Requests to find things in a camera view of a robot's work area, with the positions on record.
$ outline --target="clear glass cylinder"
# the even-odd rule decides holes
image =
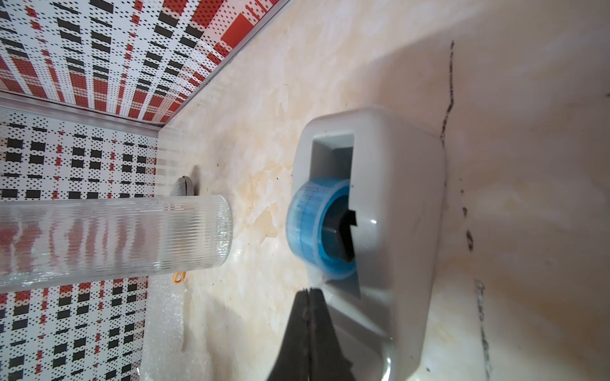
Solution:
[[[222,196],[0,202],[0,293],[220,266]]]

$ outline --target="orange rubber band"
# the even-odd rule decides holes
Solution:
[[[173,281],[175,284],[179,284],[179,283],[181,283],[181,282],[184,280],[184,278],[185,278],[186,276],[187,276],[187,273],[186,273],[186,272],[182,272],[182,273],[177,272],[176,274],[174,274],[174,277],[173,277],[172,281]]]

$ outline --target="marble countertop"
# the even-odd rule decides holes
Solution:
[[[187,275],[205,379],[266,378],[307,286],[284,233],[299,135],[367,105],[445,137],[412,379],[608,379],[609,14],[601,0],[289,2],[159,134],[156,193],[186,174],[234,217],[227,262]]]

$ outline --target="tape roll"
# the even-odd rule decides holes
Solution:
[[[329,279],[344,279],[356,272],[356,261],[329,255],[323,244],[322,228],[329,208],[340,198],[349,196],[350,181],[346,179],[315,179],[303,185],[293,197],[286,219],[286,238],[290,250],[304,261],[316,266]]]

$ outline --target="red and black patterned panel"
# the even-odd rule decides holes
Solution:
[[[0,107],[0,202],[148,197],[155,138]],[[3,231],[0,250],[38,227]],[[0,294],[1,380],[137,380],[146,277]]]
[[[0,90],[165,122],[277,0],[0,4]]]

